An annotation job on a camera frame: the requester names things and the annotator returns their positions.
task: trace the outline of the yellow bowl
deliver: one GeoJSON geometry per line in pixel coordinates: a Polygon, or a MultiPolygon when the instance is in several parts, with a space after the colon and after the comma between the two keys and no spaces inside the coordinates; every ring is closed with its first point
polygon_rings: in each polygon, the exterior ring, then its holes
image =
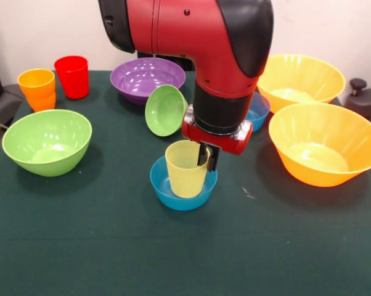
{"type": "Polygon", "coordinates": [[[299,102],[329,103],[346,86],[342,73],[334,66],[313,57],[296,54],[272,55],[258,89],[271,104],[271,112],[299,102]]]}
{"type": "Polygon", "coordinates": [[[294,104],[278,111],[269,135],[296,179],[332,187],[371,169],[371,122],[346,108],[294,104]]]}

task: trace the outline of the red cup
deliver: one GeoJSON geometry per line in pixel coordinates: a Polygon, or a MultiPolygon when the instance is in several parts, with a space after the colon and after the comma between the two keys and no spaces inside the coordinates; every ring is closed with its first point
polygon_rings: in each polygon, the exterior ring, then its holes
{"type": "Polygon", "coordinates": [[[69,99],[82,99],[89,94],[88,61],[84,57],[63,57],[55,62],[54,67],[69,99]]]}

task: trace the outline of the green bowl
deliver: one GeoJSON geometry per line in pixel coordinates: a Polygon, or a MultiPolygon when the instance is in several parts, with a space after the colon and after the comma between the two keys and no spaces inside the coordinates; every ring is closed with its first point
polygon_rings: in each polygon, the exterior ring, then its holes
{"type": "Polygon", "coordinates": [[[45,110],[13,123],[2,139],[2,148],[27,171],[55,177],[74,169],[87,151],[91,134],[92,126],[82,114],[45,110]]]}
{"type": "Polygon", "coordinates": [[[161,85],[147,99],[147,126],[157,136],[169,136],[181,127],[187,108],[188,103],[178,88],[169,84],[161,85]]]}

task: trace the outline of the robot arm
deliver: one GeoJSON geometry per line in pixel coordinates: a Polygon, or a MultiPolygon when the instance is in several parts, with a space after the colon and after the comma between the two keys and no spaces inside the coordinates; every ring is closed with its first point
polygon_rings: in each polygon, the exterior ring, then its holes
{"type": "Polygon", "coordinates": [[[211,147],[209,169],[216,169],[220,149],[242,153],[252,132],[245,118],[271,48],[271,1],[99,0],[99,5],[117,48],[193,61],[195,96],[182,133],[211,147]]]}

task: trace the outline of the black knob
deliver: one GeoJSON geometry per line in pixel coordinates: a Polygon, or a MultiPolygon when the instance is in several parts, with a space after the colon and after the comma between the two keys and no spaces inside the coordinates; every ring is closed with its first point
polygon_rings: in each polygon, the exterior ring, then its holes
{"type": "Polygon", "coordinates": [[[354,78],[350,80],[350,85],[355,91],[361,91],[367,87],[366,81],[360,78],[354,78]]]}

